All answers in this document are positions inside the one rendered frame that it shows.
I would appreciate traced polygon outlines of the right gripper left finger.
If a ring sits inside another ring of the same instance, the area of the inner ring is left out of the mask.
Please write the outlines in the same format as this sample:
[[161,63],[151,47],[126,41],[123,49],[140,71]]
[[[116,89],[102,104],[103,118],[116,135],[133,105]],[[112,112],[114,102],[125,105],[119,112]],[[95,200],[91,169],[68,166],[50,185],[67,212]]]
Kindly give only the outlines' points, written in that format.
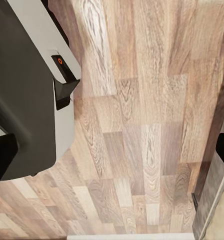
[[18,152],[14,133],[0,136],[0,180]]

